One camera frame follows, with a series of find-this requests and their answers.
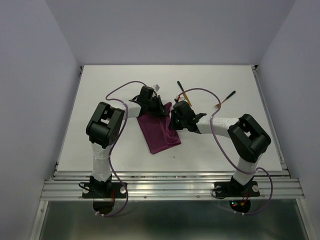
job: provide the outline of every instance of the purple cloth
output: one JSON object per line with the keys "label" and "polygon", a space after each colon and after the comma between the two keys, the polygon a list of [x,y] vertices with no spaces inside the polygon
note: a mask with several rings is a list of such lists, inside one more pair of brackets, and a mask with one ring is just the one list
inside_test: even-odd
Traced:
{"label": "purple cloth", "polygon": [[[164,108],[170,112],[171,106],[172,103],[168,102]],[[177,131],[169,127],[170,116],[152,117],[151,113],[147,112],[137,120],[150,153],[156,154],[181,144]]]}

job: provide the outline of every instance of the white wall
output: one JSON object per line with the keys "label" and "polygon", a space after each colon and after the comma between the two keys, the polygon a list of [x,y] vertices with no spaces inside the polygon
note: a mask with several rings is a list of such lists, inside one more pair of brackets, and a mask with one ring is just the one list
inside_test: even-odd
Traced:
{"label": "white wall", "polygon": [[79,67],[44,0],[0,7],[0,239],[29,239]]}
{"label": "white wall", "polygon": [[297,0],[258,67],[291,174],[320,229],[320,1]]}
{"label": "white wall", "polygon": [[258,64],[294,0],[46,0],[80,64]]}

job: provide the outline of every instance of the screw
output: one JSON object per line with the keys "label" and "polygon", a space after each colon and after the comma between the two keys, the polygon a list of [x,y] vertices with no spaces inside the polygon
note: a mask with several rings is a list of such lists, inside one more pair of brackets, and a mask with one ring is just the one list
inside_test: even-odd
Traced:
{"label": "screw", "polygon": [[259,192],[259,187],[258,187],[257,185],[253,185],[253,186],[252,186],[252,190],[253,190],[255,193],[257,193],[257,192]]}
{"label": "screw", "polygon": [[126,193],[126,189],[123,186],[120,188],[120,193],[122,193],[122,194]]}

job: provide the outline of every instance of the purple cable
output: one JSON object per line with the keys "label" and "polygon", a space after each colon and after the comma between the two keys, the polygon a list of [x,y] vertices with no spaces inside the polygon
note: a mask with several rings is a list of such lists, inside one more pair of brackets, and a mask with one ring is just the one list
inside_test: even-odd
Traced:
{"label": "purple cable", "polygon": [[212,91],[209,91],[209,90],[207,90],[207,89],[200,88],[200,87],[195,87],[195,88],[190,88],[190,89],[188,89],[188,90],[185,90],[185,91],[183,91],[182,93],[180,93],[178,96],[181,96],[182,94],[187,93],[187,92],[190,92],[190,91],[193,91],[193,90],[205,91],[205,92],[210,93],[211,95],[213,95],[213,96],[218,100],[218,103],[219,103],[218,106],[219,106],[219,107],[218,107],[218,109],[211,115],[211,118],[210,118],[210,128],[211,128],[211,132],[212,132],[212,134],[213,134],[213,137],[214,137],[214,140],[215,140],[216,144],[218,145],[219,149],[221,150],[221,152],[222,152],[222,154],[225,156],[225,158],[228,160],[228,162],[229,162],[236,170],[238,170],[240,173],[247,174],[247,175],[251,175],[251,174],[255,174],[255,173],[256,173],[256,170],[261,169],[261,170],[264,171],[264,172],[266,173],[266,175],[268,176],[268,178],[269,178],[269,180],[270,180],[270,185],[271,185],[271,191],[270,191],[270,196],[269,196],[268,201],[267,201],[266,204],[265,204],[263,207],[261,207],[259,210],[253,211],[253,212],[250,212],[250,213],[244,213],[244,215],[254,215],[254,214],[259,213],[259,212],[262,211],[266,206],[268,206],[268,204],[269,204],[270,201],[271,201],[272,195],[273,195],[273,193],[274,193],[274,184],[273,184],[273,182],[272,182],[272,179],[271,179],[270,174],[269,174],[264,168],[262,168],[262,167],[257,167],[254,172],[243,171],[243,170],[241,170],[240,168],[238,168],[238,167],[231,161],[231,159],[228,157],[227,153],[225,152],[225,150],[223,149],[223,147],[221,146],[221,144],[220,144],[220,142],[219,142],[219,140],[218,140],[218,138],[217,138],[217,135],[216,135],[216,132],[215,132],[215,128],[214,128],[214,124],[213,124],[213,118],[214,118],[214,116],[215,116],[215,115],[220,111],[220,109],[221,109],[221,101],[220,101],[219,97],[218,97],[216,94],[214,94]]}
{"label": "purple cable", "polygon": [[127,121],[128,121],[129,108],[128,108],[128,105],[125,104],[124,101],[122,101],[122,100],[120,100],[120,99],[117,99],[117,98],[108,98],[108,97],[109,97],[111,94],[113,94],[114,92],[116,92],[116,91],[118,91],[119,89],[123,88],[124,86],[127,86],[127,85],[132,84],[132,83],[140,83],[140,84],[143,84],[144,86],[147,86],[147,85],[146,85],[145,83],[143,83],[142,81],[129,81],[129,82],[127,82],[126,84],[123,84],[122,86],[120,86],[120,87],[116,88],[115,90],[111,91],[111,92],[105,97],[105,100],[107,100],[107,101],[117,101],[117,102],[120,102],[120,103],[122,103],[122,104],[124,105],[124,107],[125,107],[124,123],[123,123],[123,126],[122,126],[122,128],[121,128],[121,130],[120,130],[120,132],[119,132],[118,138],[116,139],[116,141],[114,142],[114,144],[112,145],[112,147],[111,147],[111,149],[110,149],[110,154],[109,154],[109,157],[108,157],[108,161],[109,161],[109,165],[110,165],[110,168],[111,168],[114,176],[119,180],[119,182],[121,183],[121,185],[122,185],[122,186],[124,187],[124,189],[125,189],[125,197],[126,197],[126,199],[125,199],[125,203],[124,203],[124,205],[122,206],[122,208],[120,208],[117,212],[112,213],[112,214],[110,214],[110,215],[109,215],[109,214],[108,214],[108,215],[104,215],[104,214],[102,215],[101,213],[93,210],[96,215],[98,215],[98,216],[100,216],[100,217],[103,217],[103,218],[114,217],[114,216],[118,215],[119,213],[121,213],[122,210],[125,209],[125,207],[127,206],[128,200],[129,200],[128,189],[127,189],[125,183],[121,180],[121,178],[120,178],[120,177],[118,176],[118,174],[116,173],[116,171],[115,171],[115,169],[114,169],[114,167],[112,166],[112,163],[111,163],[111,153],[112,153],[112,151],[113,151],[116,143],[118,142],[118,140],[119,140],[122,132],[123,132],[124,129],[125,129],[125,126],[126,126]]}

